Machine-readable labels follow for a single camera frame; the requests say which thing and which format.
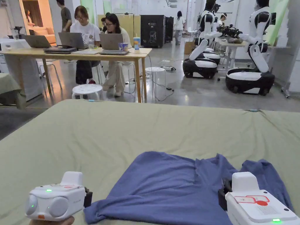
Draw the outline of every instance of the woman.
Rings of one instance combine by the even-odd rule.
[[[81,33],[85,45],[89,44],[90,40],[94,41],[95,46],[100,46],[100,29],[89,22],[89,15],[86,8],[82,5],[75,9],[75,19],[78,21],[72,24],[71,33]],[[76,83],[86,84],[88,79],[89,84],[95,84],[93,80],[92,67],[99,65],[100,61],[78,60],[76,65]]]
[[[219,26],[225,26],[224,21],[227,19],[227,14],[226,13],[222,13],[220,20],[218,21],[218,25]]]
[[[30,35],[34,35],[35,33],[32,28],[33,28],[33,26],[35,26],[35,24],[31,20],[30,11],[25,10],[25,14],[26,14],[26,18],[27,18],[27,25],[28,25],[29,33],[30,33]]]
[[[115,14],[109,14],[105,20],[106,34],[122,34],[123,42],[128,43],[128,48],[132,48],[130,38],[126,30],[120,27],[120,22]],[[124,93],[125,81],[123,74],[123,65],[129,65],[128,62],[110,61],[109,72],[103,85],[103,90],[108,91],[115,85],[115,97],[120,97]]]
[[[103,30],[102,30],[103,33],[105,33],[105,32],[107,31],[107,28],[106,28],[106,25],[105,25],[105,20],[106,20],[105,17],[103,17],[103,18],[101,19],[101,22],[102,22],[102,25],[103,25]]]
[[[174,28],[173,28],[173,30],[175,31],[176,45],[180,44],[184,24],[185,24],[185,19],[182,17],[181,11],[179,11],[177,13],[177,18],[175,18]]]

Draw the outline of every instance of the woman's hair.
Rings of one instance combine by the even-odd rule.
[[[29,16],[29,15],[28,15],[28,11],[29,11],[28,9],[25,9],[26,19],[27,19],[27,21],[29,22],[29,19],[28,19],[28,16]]]
[[[86,8],[82,5],[78,6],[75,9],[75,13],[74,13],[74,18],[77,17],[78,13],[81,12],[81,14],[85,17],[85,18],[89,18],[89,14],[88,11],[86,10]]]
[[[109,20],[112,24],[116,25],[115,33],[120,34],[121,33],[120,22],[116,14],[112,13],[109,16],[107,16],[106,19]]]
[[[177,13],[177,20],[179,20],[180,17],[182,17],[182,12],[178,11],[178,13]]]
[[[221,19],[222,19],[223,17],[227,18],[227,13],[224,13],[224,15],[221,16]]]

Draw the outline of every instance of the table leg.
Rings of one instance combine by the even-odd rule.
[[[145,96],[145,101],[146,101],[146,100],[147,100],[147,89],[146,89],[146,68],[145,68],[145,58],[142,58],[142,66],[143,66],[144,96]]]
[[[48,91],[49,91],[49,94],[51,94],[52,91],[51,91],[51,85],[50,85],[50,81],[49,81],[48,66],[47,66],[47,63],[46,63],[45,59],[43,59],[43,65],[44,65],[44,70],[45,70],[45,75],[46,75],[46,81],[47,81]]]
[[[135,83],[137,89],[137,99],[139,103],[142,103],[141,99],[141,86],[140,86],[140,69],[139,69],[139,59],[135,59]]]
[[[226,70],[229,70],[229,61],[231,61],[231,47],[228,47],[227,59],[226,59]]]
[[[234,63],[236,61],[236,51],[237,51],[238,48],[234,48],[231,52],[231,62],[230,62],[230,69],[233,69],[234,68]]]
[[[19,58],[19,63],[18,63],[18,78],[19,78],[19,84],[22,89],[22,91],[25,94],[25,87],[24,87],[24,80],[23,80],[23,73],[22,73],[22,65],[21,65],[21,59]]]

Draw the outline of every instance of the black cabinet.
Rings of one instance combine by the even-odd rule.
[[[162,48],[166,36],[164,15],[141,15],[141,45]]]

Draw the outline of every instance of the laptop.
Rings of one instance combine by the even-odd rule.
[[[119,43],[123,43],[122,34],[100,34],[102,45],[101,55],[127,55],[129,51],[119,50]]]
[[[85,45],[82,39],[81,33],[58,33],[61,45],[67,47],[73,47],[78,49],[87,49],[88,45]]]
[[[32,48],[50,48],[51,45],[45,36],[25,35],[24,39]]]

